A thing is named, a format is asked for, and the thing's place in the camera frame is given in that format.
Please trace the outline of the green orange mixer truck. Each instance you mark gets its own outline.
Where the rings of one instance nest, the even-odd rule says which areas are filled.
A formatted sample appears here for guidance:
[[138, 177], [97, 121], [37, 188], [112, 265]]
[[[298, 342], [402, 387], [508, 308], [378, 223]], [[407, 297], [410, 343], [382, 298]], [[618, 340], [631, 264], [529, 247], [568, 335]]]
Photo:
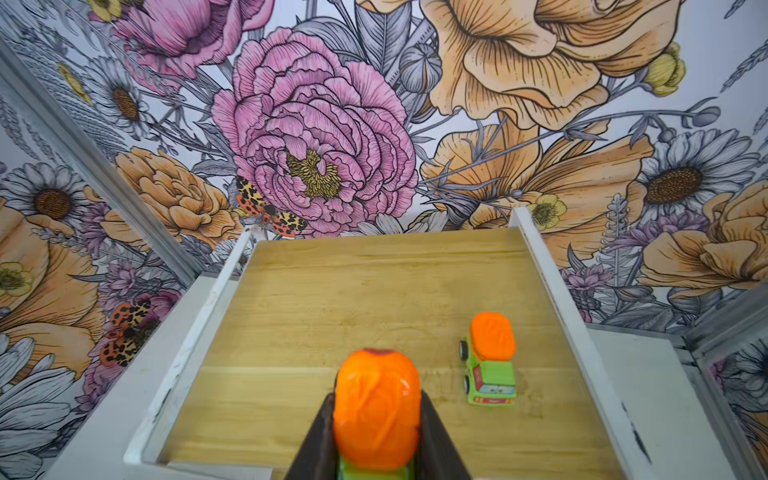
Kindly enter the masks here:
[[514, 333], [504, 315], [483, 312], [471, 320], [468, 333], [459, 342], [459, 357], [465, 367], [463, 389], [469, 404], [497, 407], [515, 402], [515, 353]]
[[421, 384], [404, 354], [365, 348], [340, 367], [333, 434], [339, 479], [414, 479]]

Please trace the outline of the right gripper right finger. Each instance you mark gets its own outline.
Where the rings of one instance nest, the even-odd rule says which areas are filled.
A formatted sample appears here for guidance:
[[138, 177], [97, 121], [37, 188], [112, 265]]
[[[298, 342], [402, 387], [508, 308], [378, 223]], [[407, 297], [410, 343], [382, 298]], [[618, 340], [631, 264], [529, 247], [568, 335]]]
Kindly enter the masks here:
[[424, 390], [421, 391], [415, 478], [418, 480], [472, 479], [429, 395]]

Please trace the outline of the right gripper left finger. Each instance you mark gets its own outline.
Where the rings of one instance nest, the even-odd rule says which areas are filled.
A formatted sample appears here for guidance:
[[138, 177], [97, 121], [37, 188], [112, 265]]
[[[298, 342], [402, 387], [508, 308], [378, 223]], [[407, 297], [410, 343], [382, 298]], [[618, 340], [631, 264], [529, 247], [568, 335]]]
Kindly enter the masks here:
[[335, 480], [338, 450], [334, 436], [335, 394], [329, 393], [315, 416], [285, 480]]

